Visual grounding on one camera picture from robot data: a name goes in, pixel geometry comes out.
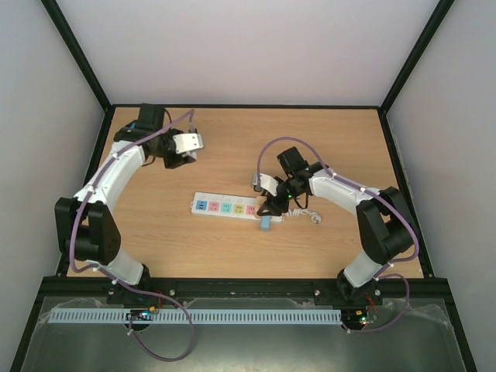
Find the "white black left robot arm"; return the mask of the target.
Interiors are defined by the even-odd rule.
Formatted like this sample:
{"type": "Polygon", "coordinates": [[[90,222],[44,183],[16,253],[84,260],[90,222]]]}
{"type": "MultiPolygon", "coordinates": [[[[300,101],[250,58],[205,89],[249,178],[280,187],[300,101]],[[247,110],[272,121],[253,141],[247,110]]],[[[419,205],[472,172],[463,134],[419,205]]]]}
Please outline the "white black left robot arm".
{"type": "Polygon", "coordinates": [[[149,158],[163,160],[167,169],[197,160],[204,140],[192,122],[194,113],[172,119],[162,105],[141,105],[138,117],[116,132],[108,156],[86,185],[56,202],[57,239],[72,272],[97,271],[137,294],[153,294],[149,268],[122,246],[114,209],[149,158]]]}

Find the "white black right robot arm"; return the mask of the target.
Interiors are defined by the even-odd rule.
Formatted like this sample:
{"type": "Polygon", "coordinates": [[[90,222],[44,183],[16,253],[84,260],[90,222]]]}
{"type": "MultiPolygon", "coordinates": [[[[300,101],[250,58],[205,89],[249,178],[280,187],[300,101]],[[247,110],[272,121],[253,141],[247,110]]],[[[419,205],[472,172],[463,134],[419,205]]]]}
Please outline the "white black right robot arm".
{"type": "Polygon", "coordinates": [[[336,278],[339,297],[353,304],[367,286],[397,262],[403,253],[419,251],[418,227],[401,192],[394,187],[369,188],[337,174],[321,158],[310,164],[291,147],[277,156],[284,178],[256,170],[252,185],[265,199],[257,210],[260,217],[281,216],[298,197],[323,198],[356,216],[361,251],[336,278]]]}

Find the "orange wooden cube adapter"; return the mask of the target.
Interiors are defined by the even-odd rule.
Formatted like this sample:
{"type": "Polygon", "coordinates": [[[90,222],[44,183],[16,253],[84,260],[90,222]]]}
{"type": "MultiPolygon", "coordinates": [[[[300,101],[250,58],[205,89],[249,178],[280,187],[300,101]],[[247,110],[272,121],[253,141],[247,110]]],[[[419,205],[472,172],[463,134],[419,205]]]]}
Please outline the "orange wooden cube adapter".
{"type": "Polygon", "coordinates": [[[257,196],[255,200],[255,206],[259,208],[265,202],[265,197],[257,196]]]}

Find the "white power strip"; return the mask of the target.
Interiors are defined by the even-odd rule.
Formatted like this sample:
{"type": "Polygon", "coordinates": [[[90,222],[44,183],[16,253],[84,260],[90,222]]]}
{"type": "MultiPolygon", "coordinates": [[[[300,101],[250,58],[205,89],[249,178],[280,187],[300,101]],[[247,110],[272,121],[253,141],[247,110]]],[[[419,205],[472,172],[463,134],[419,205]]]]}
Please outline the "white power strip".
{"type": "Polygon", "coordinates": [[[191,202],[191,213],[196,216],[262,222],[258,208],[257,200],[252,197],[199,191],[191,202]]]}

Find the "black enclosure frame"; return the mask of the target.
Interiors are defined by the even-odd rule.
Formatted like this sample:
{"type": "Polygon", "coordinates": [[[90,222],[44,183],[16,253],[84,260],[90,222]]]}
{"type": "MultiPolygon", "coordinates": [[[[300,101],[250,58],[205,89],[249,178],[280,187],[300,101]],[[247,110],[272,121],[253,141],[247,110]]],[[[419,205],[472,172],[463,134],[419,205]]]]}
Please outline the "black enclosure frame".
{"type": "MultiPolygon", "coordinates": [[[[425,24],[420,36],[418,37],[412,51],[408,55],[405,63],[403,64],[398,76],[395,78],[393,85],[391,86],[389,92],[383,103],[375,107],[377,111],[379,120],[381,123],[381,129],[386,141],[389,156],[391,158],[391,163],[394,169],[395,177],[399,183],[399,188],[403,197],[405,198],[408,208],[413,209],[412,196],[407,185],[405,172],[403,166],[400,164],[400,157],[397,149],[397,145],[391,133],[391,127],[387,119],[387,113],[391,109],[394,101],[399,96],[401,89],[405,86],[408,78],[413,72],[415,66],[420,61],[425,49],[429,45],[432,38],[435,36],[436,31],[441,26],[443,20],[448,14],[453,3],[451,1],[440,1],[434,8],[429,20],[425,24]]],[[[104,142],[107,139],[110,130],[111,120],[118,108],[117,104],[112,104],[107,98],[103,91],[103,88],[96,77],[84,51],[79,44],[77,37],[74,35],[68,21],[66,20],[60,6],[55,1],[45,1],[43,2],[43,7],[46,9],[48,16],[51,18],[52,23],[57,28],[58,33],[65,42],[67,48],[69,49],[72,57],[80,68],[85,79],[89,83],[89,86],[95,97],[97,98],[100,106],[103,108],[105,116],[102,120],[101,128],[98,133],[98,138],[91,156],[91,161],[88,166],[88,171],[86,175],[88,177],[92,176],[96,172],[96,162],[100,159],[103,153],[104,142]]],[[[456,305],[453,299],[453,294],[450,290],[447,279],[436,277],[433,273],[432,265],[429,259],[428,250],[425,246],[425,241],[422,236],[418,238],[420,243],[419,254],[420,254],[420,264],[421,272],[423,277],[421,279],[411,279],[409,280],[409,285],[411,293],[414,298],[443,298],[448,311],[449,320],[454,327],[454,333],[456,337],[456,342],[461,353],[461,358],[463,365],[466,370],[474,371],[476,365],[474,358],[470,351],[470,347],[465,336],[462,322],[460,321],[460,316],[456,309],[456,305]]],[[[59,261],[57,266],[57,272],[54,276],[57,277],[67,277],[68,272],[68,256],[64,254],[59,261]]],[[[35,329],[35,321],[40,314],[42,301],[34,301],[33,308],[29,314],[29,318],[26,323],[26,327],[22,334],[22,338],[19,343],[19,347],[15,354],[14,360],[12,362],[11,369],[13,371],[19,371],[22,369],[26,362],[26,355],[28,353],[29,345],[31,343],[32,335],[35,329]]]]}

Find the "light blue side plug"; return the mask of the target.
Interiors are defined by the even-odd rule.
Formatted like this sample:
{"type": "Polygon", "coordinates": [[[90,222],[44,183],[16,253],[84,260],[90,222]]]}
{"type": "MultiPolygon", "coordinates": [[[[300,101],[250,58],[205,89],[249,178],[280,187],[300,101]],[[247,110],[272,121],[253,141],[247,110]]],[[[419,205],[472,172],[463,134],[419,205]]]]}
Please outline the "light blue side plug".
{"type": "Polygon", "coordinates": [[[270,224],[271,224],[271,217],[269,215],[262,216],[260,220],[260,230],[262,232],[269,232],[270,224]]]}

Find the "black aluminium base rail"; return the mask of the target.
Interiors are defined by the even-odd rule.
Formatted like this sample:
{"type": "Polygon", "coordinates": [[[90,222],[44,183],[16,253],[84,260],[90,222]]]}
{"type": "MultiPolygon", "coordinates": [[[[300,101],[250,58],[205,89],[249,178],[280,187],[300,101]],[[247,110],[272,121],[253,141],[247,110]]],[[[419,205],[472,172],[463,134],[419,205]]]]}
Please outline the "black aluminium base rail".
{"type": "MultiPolygon", "coordinates": [[[[380,305],[385,298],[403,298],[405,283],[401,279],[373,281],[352,294],[339,293],[335,279],[187,279],[151,278],[147,288],[162,294],[190,301],[195,298],[290,298],[313,300],[316,305],[334,308],[380,305]]],[[[114,305],[144,305],[152,303],[148,296],[134,294],[120,285],[112,285],[103,277],[45,277],[36,296],[45,297],[100,297],[114,305]]]]}

